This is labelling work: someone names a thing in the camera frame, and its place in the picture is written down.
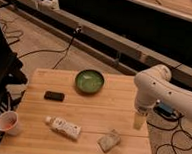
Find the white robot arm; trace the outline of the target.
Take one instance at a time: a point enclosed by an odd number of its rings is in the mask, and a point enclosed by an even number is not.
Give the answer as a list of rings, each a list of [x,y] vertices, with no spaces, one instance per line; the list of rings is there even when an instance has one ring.
[[[145,117],[158,100],[173,110],[181,112],[189,121],[192,121],[192,91],[174,86],[169,82],[171,77],[170,69],[160,64],[144,69],[135,75],[133,79],[137,87],[134,104],[136,109],[135,129],[141,129]]]

